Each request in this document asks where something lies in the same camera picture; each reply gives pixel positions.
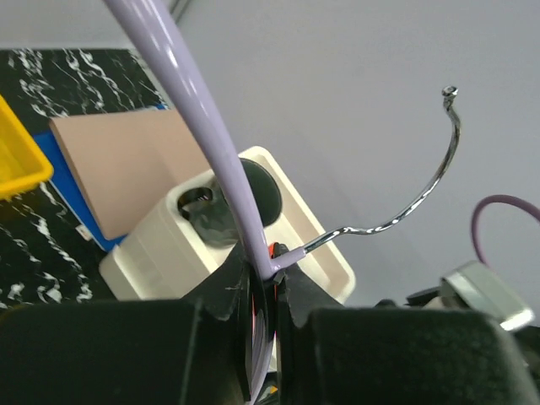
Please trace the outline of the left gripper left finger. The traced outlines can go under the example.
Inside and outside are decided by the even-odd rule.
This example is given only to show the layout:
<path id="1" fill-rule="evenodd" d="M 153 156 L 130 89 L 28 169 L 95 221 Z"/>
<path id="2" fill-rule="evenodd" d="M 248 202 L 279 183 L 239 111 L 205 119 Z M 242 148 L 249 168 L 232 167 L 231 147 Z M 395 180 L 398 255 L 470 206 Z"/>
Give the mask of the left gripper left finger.
<path id="1" fill-rule="evenodd" d="M 21 305 L 1 316 L 4 404 L 242 404 L 251 267 L 235 246 L 179 299 Z"/>

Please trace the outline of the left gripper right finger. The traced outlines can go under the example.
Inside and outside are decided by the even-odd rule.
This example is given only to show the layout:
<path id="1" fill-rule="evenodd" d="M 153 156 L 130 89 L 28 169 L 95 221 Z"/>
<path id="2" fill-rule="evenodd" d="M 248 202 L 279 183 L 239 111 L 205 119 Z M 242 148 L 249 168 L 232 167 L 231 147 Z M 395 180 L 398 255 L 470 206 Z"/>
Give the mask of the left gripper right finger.
<path id="1" fill-rule="evenodd" d="M 339 304 L 301 270 L 275 280 L 282 404 L 536 404 L 515 339 L 474 310 Z"/>

